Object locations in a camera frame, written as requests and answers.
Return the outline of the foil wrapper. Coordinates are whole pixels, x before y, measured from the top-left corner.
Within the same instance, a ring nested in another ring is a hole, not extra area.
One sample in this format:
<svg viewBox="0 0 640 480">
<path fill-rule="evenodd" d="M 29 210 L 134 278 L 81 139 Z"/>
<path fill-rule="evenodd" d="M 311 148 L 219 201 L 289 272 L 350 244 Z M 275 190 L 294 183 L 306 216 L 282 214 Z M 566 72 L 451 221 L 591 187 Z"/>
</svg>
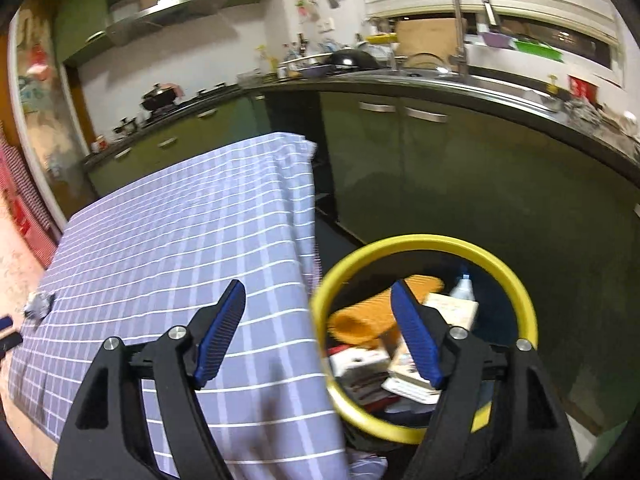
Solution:
<svg viewBox="0 0 640 480">
<path fill-rule="evenodd" d="M 24 307 L 24 317 L 41 322 L 52 310 L 55 294 L 50 292 L 31 292 Z"/>
</svg>

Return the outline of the clear plastic water bottle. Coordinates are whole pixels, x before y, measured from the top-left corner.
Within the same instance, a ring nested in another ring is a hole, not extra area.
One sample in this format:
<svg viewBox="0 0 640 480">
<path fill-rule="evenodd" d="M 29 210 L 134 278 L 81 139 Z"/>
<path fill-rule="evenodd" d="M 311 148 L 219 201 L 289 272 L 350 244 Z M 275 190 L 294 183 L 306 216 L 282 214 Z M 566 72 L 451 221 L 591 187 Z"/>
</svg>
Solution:
<svg viewBox="0 0 640 480">
<path fill-rule="evenodd" d="M 475 295 L 469 274 L 465 273 L 450 290 L 449 296 L 454 299 L 474 301 Z"/>
</svg>

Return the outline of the cigarette pack box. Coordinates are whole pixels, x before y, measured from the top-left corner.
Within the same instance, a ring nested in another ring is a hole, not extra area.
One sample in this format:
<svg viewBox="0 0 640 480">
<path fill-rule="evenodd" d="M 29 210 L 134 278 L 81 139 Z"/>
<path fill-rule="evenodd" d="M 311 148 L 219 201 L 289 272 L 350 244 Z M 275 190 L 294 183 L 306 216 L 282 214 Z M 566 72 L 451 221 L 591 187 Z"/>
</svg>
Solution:
<svg viewBox="0 0 640 480">
<path fill-rule="evenodd" d="M 376 402 L 393 399 L 383 388 L 390 377 L 390 355 L 383 346 L 353 347 L 341 344 L 329 348 L 333 376 L 345 393 L 357 404 L 368 408 Z"/>
</svg>

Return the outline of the orange honeycomb sponge cloth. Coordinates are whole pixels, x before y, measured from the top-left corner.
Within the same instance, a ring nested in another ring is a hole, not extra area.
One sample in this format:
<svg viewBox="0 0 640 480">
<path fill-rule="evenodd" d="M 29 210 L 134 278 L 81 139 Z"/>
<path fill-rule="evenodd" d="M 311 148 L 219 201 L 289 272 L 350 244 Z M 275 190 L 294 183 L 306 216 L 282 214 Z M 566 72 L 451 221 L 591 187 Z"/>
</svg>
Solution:
<svg viewBox="0 0 640 480">
<path fill-rule="evenodd" d="M 439 278 L 414 274 L 405 279 L 420 302 L 431 292 L 440 292 L 444 283 Z M 351 346 L 372 348 L 381 336 L 391 333 L 399 337 L 399 330 L 390 303 L 390 289 L 331 314 L 328 332 L 337 341 Z"/>
</svg>

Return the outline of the small white box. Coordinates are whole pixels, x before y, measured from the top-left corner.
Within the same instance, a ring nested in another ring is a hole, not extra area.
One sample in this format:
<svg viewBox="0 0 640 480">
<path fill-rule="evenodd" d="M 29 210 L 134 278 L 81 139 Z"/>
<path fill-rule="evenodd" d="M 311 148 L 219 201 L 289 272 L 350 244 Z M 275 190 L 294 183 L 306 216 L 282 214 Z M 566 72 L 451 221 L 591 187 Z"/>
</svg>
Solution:
<svg viewBox="0 0 640 480">
<path fill-rule="evenodd" d="M 416 403 L 434 405 L 456 364 L 454 352 L 446 346 L 449 332 L 468 334 L 478 303 L 436 292 L 420 302 L 404 282 L 393 284 L 390 303 L 401 340 L 383 388 Z"/>
</svg>

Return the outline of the yellow rimmed trash bin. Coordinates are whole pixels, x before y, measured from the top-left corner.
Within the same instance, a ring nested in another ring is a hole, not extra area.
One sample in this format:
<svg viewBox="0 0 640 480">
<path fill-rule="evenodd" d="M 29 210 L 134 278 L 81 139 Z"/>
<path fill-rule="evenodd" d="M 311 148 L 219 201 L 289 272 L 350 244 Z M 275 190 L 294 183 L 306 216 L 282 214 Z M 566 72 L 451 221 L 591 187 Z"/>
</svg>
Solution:
<svg viewBox="0 0 640 480">
<path fill-rule="evenodd" d="M 408 234 L 387 237 L 357 249 L 322 278 L 310 302 L 322 356 L 326 355 L 326 321 L 329 310 L 344 283 L 375 261 L 417 250 L 454 255 L 486 271 L 500 285 L 512 304 L 518 324 L 518 336 L 531 344 L 538 342 L 537 318 L 532 300 L 522 282 L 505 263 L 487 250 L 465 240 L 434 234 Z M 425 372 L 428 377 L 434 377 L 436 384 L 441 385 L 445 378 L 445 364 L 442 362 L 444 352 L 440 346 L 447 339 L 449 325 L 439 312 L 422 307 L 411 299 L 409 289 L 404 284 L 393 284 L 392 306 L 400 314 L 400 329 L 409 336 L 410 349 L 416 352 L 418 370 Z M 326 388 L 330 399 L 345 422 L 378 439 L 403 444 L 418 444 L 423 440 L 425 431 L 421 428 L 395 426 L 363 411 L 337 385 L 328 361 L 322 363 L 322 370 L 326 373 Z"/>
</svg>

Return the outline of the green lower kitchen cabinets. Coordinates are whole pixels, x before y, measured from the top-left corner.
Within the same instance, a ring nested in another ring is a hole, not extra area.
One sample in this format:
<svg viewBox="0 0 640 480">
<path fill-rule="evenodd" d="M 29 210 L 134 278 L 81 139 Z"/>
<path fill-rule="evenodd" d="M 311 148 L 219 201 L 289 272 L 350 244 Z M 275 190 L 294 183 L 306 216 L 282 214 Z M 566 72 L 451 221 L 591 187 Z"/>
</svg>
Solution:
<svg viewBox="0 0 640 480">
<path fill-rule="evenodd" d="M 639 400 L 636 165 L 558 120 L 481 99 L 298 84 L 187 108 L 86 170 L 103 196 L 270 131 L 317 144 L 323 209 L 358 240 L 442 234 L 504 261 L 533 300 L 567 411 L 597 430 L 629 417 Z"/>
</svg>

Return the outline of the red checked apron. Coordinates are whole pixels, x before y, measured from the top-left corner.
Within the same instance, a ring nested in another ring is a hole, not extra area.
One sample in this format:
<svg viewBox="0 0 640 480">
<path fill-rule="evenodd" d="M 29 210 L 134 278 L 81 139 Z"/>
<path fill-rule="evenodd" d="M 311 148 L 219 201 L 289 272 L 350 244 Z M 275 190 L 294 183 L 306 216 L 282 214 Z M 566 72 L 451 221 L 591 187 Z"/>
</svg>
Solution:
<svg viewBox="0 0 640 480">
<path fill-rule="evenodd" d="M 54 222 L 37 191 L 19 148 L 1 131 L 1 197 L 23 240 L 47 269 L 56 251 Z"/>
</svg>

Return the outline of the blue checked tablecloth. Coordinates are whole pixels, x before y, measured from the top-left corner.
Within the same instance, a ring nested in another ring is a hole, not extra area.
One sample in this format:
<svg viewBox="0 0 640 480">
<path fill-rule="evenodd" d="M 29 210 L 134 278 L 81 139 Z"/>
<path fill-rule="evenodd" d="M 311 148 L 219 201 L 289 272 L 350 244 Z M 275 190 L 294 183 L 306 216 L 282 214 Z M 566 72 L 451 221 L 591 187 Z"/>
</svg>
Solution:
<svg viewBox="0 0 640 480">
<path fill-rule="evenodd" d="M 104 339 L 157 338 L 232 281 L 246 307 L 218 375 L 199 393 L 238 479 L 378 479 L 383 457 L 347 448 L 309 312 L 319 281 L 314 144 L 274 132 L 157 171 L 68 222 L 39 289 L 50 313 L 24 326 L 6 392 L 61 437 Z"/>
</svg>

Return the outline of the black pot on stove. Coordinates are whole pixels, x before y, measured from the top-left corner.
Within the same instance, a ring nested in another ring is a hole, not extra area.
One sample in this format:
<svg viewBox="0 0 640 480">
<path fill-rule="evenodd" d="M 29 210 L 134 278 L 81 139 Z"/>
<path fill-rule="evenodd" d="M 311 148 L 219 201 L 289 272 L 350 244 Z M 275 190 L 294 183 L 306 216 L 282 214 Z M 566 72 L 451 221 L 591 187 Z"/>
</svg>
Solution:
<svg viewBox="0 0 640 480">
<path fill-rule="evenodd" d="M 183 90 L 178 84 L 153 84 L 153 88 L 142 96 L 141 106 L 148 112 L 174 105 L 183 97 Z"/>
</svg>

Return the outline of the steel sink basin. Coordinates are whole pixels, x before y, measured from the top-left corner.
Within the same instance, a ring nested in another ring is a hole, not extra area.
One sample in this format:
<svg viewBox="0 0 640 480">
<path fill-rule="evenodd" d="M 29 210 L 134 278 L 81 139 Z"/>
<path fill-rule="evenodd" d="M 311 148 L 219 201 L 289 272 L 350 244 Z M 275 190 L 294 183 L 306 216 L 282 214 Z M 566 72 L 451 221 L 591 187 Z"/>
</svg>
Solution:
<svg viewBox="0 0 640 480">
<path fill-rule="evenodd" d="M 443 67 L 437 67 L 434 70 L 428 70 L 427 68 L 407 68 L 406 70 L 401 70 L 400 74 L 401 76 L 409 78 L 431 80 L 440 82 L 441 84 L 456 84 L 457 86 L 464 84 L 465 86 L 485 92 L 505 94 L 511 98 L 533 103 L 535 106 L 544 108 L 552 113 L 557 113 L 564 107 L 563 101 L 560 98 L 540 90 L 484 76 L 460 76 L 451 70 L 445 70 Z"/>
</svg>

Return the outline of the wooden cutting board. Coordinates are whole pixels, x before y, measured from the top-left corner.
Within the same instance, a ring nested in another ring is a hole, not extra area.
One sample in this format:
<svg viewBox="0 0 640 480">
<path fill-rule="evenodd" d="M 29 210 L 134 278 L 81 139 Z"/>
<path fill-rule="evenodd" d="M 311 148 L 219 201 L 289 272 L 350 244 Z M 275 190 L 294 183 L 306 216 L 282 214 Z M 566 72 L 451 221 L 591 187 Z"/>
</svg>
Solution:
<svg viewBox="0 0 640 480">
<path fill-rule="evenodd" d="M 451 55 L 458 53 L 457 21 L 454 18 L 400 20 L 395 24 L 395 32 L 397 55 L 429 53 L 448 62 Z"/>
</svg>

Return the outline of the black wok on counter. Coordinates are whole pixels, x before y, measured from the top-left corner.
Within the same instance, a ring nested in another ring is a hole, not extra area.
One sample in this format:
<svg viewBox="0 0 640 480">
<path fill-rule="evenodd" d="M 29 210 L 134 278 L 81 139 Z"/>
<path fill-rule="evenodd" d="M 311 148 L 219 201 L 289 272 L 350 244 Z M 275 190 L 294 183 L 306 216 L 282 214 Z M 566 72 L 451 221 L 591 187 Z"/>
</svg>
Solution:
<svg viewBox="0 0 640 480">
<path fill-rule="evenodd" d="M 332 52 L 326 59 L 332 66 L 334 73 L 365 72 L 366 70 L 378 70 L 380 64 L 368 52 L 354 48 L 344 48 Z"/>
</svg>

